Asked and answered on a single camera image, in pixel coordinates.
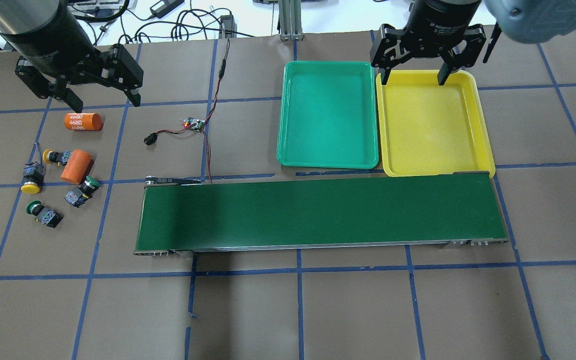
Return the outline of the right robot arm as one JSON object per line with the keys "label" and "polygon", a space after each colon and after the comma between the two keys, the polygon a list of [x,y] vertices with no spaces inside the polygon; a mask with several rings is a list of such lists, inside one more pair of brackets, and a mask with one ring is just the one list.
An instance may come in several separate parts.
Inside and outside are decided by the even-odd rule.
{"label": "right robot arm", "polygon": [[480,23],[472,23],[480,0],[414,0],[402,29],[384,23],[370,50],[370,63],[386,85],[393,68],[410,59],[442,59],[439,85],[453,73],[471,68],[485,49],[487,63],[505,34],[521,44],[540,44],[576,30],[576,0],[486,0],[494,17],[487,36]]}

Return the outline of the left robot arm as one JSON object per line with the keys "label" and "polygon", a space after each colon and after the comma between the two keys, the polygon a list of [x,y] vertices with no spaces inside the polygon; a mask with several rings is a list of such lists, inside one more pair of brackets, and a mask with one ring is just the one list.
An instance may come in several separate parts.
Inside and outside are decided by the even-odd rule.
{"label": "left robot arm", "polygon": [[74,112],[83,101],[71,85],[99,84],[141,105],[144,71],[122,44],[95,48],[64,0],[0,0],[0,36],[19,53],[17,77],[37,98],[53,98]]}

